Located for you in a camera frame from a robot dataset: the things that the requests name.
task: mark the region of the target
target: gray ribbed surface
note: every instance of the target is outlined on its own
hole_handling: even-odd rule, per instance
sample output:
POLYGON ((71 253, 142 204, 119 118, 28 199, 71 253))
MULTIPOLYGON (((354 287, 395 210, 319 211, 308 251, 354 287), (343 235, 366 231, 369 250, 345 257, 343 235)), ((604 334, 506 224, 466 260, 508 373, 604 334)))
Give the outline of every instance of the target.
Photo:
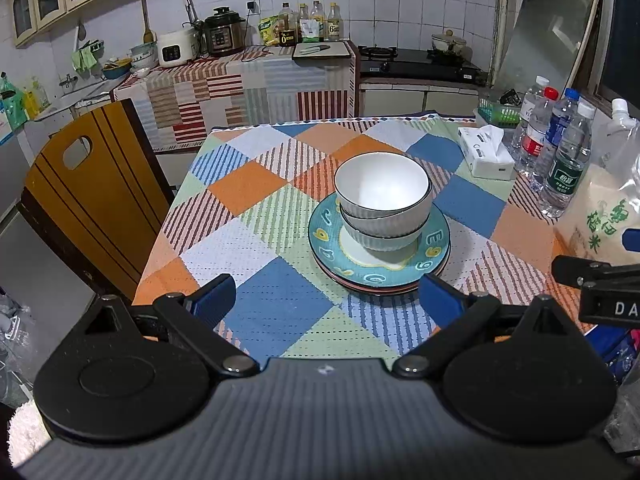
POLYGON ((19 471, 28 480, 623 478, 628 470, 595 447, 485 439, 426 383, 396 380, 380 360, 271 359, 257 377, 224 381, 175 433, 126 449, 56 439, 19 471), (321 374, 325 365, 334 371, 321 374))

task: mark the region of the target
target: tissue pack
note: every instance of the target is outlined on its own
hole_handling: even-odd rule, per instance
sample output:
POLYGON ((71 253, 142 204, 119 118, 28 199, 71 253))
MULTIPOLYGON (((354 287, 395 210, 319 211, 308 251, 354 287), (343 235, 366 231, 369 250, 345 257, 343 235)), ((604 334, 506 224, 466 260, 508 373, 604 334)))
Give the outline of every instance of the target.
POLYGON ((503 129, 490 124, 482 128, 458 128, 458 144, 472 176, 494 180, 514 178, 514 161, 502 143, 503 134, 503 129))

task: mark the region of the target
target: tablecloth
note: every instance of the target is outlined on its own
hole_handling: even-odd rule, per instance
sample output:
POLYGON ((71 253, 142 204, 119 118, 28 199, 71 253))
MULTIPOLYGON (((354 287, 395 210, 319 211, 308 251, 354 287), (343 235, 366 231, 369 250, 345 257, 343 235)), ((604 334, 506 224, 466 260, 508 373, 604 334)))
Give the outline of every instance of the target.
POLYGON ((355 53, 350 59, 293 60, 293 47, 243 52, 156 68, 114 91, 133 101, 155 152, 201 146, 213 128, 347 117, 355 114, 355 53))
POLYGON ((228 272, 238 297, 216 331, 261 365, 270 356, 392 362, 436 328, 417 293, 380 298, 337 285, 313 260, 307 223, 334 191, 340 163, 406 152, 430 174, 449 223, 446 282, 511 304, 546 292, 585 330, 577 293, 550 275, 562 246, 524 181, 471 176, 454 139, 472 121, 431 113, 213 131, 175 197, 134 303, 190 294, 228 272))

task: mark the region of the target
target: teal plate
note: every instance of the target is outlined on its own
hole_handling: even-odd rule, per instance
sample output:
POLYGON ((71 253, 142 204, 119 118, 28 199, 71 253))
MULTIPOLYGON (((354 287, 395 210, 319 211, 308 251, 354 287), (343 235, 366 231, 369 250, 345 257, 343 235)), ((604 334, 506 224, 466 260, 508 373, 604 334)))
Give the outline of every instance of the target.
POLYGON ((418 239, 390 253, 371 251, 355 242, 342 225, 338 205, 332 193, 314 209, 309 244, 316 258, 345 280, 367 286, 407 285, 436 269, 447 255, 449 225, 435 205, 418 239))

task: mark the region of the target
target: faucet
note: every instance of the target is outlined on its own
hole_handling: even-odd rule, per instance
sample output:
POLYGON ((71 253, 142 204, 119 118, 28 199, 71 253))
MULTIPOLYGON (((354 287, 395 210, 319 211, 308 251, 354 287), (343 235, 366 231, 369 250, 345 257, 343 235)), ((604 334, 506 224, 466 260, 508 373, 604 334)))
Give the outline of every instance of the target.
POLYGON ((58 83, 58 84, 60 86, 65 87, 65 88, 69 88, 69 85, 71 83, 75 83, 76 81, 78 81, 78 76, 77 75, 71 77, 71 74, 67 74, 66 75, 66 79, 61 80, 60 83, 58 83))

